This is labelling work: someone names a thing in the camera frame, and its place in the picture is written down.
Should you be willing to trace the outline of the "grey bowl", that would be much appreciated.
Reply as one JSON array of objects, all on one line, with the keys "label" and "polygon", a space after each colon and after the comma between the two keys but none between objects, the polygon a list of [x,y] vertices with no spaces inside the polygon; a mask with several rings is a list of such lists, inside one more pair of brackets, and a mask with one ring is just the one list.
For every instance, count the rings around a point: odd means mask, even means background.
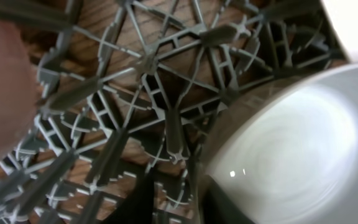
[{"label": "grey bowl", "polygon": [[358,223],[358,63],[241,96],[200,161],[205,223]]}]

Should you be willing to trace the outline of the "white ceramic bowl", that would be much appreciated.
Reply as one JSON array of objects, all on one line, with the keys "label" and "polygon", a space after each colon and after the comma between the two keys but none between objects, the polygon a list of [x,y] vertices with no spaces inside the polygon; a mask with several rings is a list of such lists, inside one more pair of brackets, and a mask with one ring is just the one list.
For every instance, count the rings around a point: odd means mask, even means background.
[{"label": "white ceramic bowl", "polygon": [[321,0],[346,57],[358,62],[358,0]]}]

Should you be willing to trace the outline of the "white round plate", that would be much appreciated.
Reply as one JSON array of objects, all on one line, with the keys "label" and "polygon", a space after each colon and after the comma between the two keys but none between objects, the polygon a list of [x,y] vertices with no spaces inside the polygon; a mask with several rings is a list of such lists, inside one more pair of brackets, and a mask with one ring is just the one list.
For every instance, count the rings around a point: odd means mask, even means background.
[{"label": "white round plate", "polygon": [[0,21],[0,160],[32,126],[35,76],[19,29]]}]

